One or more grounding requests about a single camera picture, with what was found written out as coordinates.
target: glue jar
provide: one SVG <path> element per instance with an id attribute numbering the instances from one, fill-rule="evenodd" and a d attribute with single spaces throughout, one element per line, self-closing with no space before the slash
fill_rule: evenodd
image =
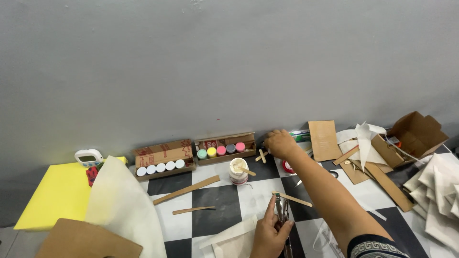
<path id="1" fill-rule="evenodd" d="M 249 174 L 243 172 L 238 167 L 249 169 L 247 162 L 244 159 L 237 157 L 233 159 L 229 164 L 229 179 L 231 183 L 233 183 L 234 185 L 245 184 L 247 182 L 247 179 L 249 178 Z"/>

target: sleeve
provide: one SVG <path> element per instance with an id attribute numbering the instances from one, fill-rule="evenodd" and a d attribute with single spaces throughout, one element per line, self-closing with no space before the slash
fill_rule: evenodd
<path id="1" fill-rule="evenodd" d="M 360 235 L 347 245 L 347 258 L 409 258 L 401 252 L 397 244 L 383 236 Z"/>

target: checkered floor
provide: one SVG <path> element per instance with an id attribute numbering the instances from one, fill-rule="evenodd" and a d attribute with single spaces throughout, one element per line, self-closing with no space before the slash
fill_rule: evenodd
<path id="1" fill-rule="evenodd" d="M 436 153 L 446 153 L 451 156 L 449 158 L 456 159 L 444 146 L 440 147 Z M 259 219 L 262 218 L 271 198 L 271 191 L 283 192 L 312 202 L 302 185 L 294 188 L 299 178 L 289 176 L 283 170 L 281 160 L 271 155 L 267 157 L 266 164 L 263 164 L 262 161 L 255 162 L 255 157 L 248 157 L 245 160 L 249 169 L 257 173 L 257 176 L 249 176 L 247 184 L 242 186 L 231 184 L 228 175 L 229 162 L 198 166 L 193 172 L 141 182 L 151 199 L 155 200 L 216 174 L 221 178 L 219 182 L 156 205 L 168 258 L 213 258 L 212 246 L 199 249 L 199 242 L 254 214 Z M 329 171 L 336 171 L 339 174 L 337 180 L 358 201 L 376 209 L 387 218 L 387 221 L 384 221 L 370 213 L 394 240 L 403 246 L 402 252 L 408 253 L 413 258 L 428 257 L 399 209 L 374 181 L 367 180 L 353 185 L 340 166 L 335 166 L 332 161 L 320 164 Z M 400 186 L 418 171 L 417 164 L 412 163 L 388 173 L 388 176 Z M 216 210 L 200 210 L 172 215 L 174 210 L 203 206 L 215 206 Z M 295 221 L 290 234 L 294 257 L 335 257 L 329 246 L 321 252 L 312 248 L 323 221 L 314 207 L 290 202 L 290 209 L 290 218 Z"/>

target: yellow paint jar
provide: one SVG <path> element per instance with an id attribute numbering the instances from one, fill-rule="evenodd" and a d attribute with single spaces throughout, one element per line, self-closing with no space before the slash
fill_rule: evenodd
<path id="1" fill-rule="evenodd" d="M 214 147 L 208 148 L 207 149 L 207 156 L 209 156 L 209 158 L 216 157 L 217 156 L 217 149 L 215 149 Z"/>

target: gray wall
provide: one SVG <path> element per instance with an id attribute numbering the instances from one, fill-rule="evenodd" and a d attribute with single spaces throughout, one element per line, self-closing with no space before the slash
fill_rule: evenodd
<path id="1" fill-rule="evenodd" d="M 413 110 L 457 136 L 458 17 L 453 0 L 3 0 L 0 224 L 83 148 Z"/>

